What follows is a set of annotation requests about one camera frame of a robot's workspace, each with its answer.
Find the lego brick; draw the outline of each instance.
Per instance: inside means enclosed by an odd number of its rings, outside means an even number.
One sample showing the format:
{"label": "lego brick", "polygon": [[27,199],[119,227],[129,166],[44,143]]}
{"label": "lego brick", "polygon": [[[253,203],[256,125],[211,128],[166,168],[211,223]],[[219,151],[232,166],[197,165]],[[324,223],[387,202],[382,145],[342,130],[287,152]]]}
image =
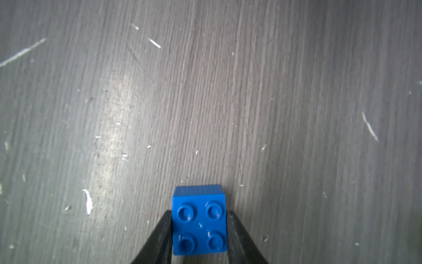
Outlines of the lego brick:
{"label": "lego brick", "polygon": [[219,185],[176,187],[172,222],[174,255],[227,250],[226,196]]}

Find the lego brick side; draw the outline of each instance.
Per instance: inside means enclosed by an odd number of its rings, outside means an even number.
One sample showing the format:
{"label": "lego brick side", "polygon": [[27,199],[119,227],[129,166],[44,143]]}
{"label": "lego brick side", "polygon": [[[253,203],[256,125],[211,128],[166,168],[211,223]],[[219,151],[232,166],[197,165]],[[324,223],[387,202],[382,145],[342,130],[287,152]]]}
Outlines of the lego brick side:
{"label": "lego brick side", "polygon": [[227,250],[226,196],[221,186],[176,187],[172,219],[174,255]]}

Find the white debris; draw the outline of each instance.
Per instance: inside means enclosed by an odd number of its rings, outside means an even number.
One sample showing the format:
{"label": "white debris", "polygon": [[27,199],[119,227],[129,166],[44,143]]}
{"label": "white debris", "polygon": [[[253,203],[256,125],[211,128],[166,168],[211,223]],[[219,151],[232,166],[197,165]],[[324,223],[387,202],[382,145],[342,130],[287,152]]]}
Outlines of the white debris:
{"label": "white debris", "polygon": [[368,130],[370,134],[372,135],[372,137],[375,139],[375,141],[378,141],[378,137],[376,136],[375,132],[372,130],[372,127],[369,124],[369,122],[366,120],[366,116],[363,112],[362,112],[362,118],[363,118],[363,122],[365,122],[366,126],[368,127]]}
{"label": "white debris", "polygon": [[6,66],[7,64],[11,63],[12,61],[18,59],[19,57],[27,54],[28,52],[30,52],[31,50],[35,49],[38,45],[44,43],[45,41],[46,41],[46,38],[43,38],[40,41],[38,41],[37,43],[33,44],[32,46],[19,51],[18,53],[16,53],[12,57],[10,57],[7,60],[5,60],[2,63],[0,63],[0,68],[3,67],[3,66]]}
{"label": "white debris", "polygon": [[67,212],[67,211],[69,211],[70,209],[72,209],[72,206],[68,205],[68,206],[66,206],[66,208],[63,210],[63,212]]}
{"label": "white debris", "polygon": [[83,189],[82,191],[87,195],[87,215],[90,215],[92,211],[92,199],[87,189]]}
{"label": "white debris", "polygon": [[139,27],[133,23],[130,24],[132,27],[134,27],[136,30],[139,30]]}
{"label": "white debris", "polygon": [[161,48],[161,46],[160,45],[158,45],[158,43],[157,42],[155,42],[154,40],[152,40],[152,39],[150,39],[150,38],[148,38],[148,40],[152,43],[152,44],[154,44],[157,48]]}

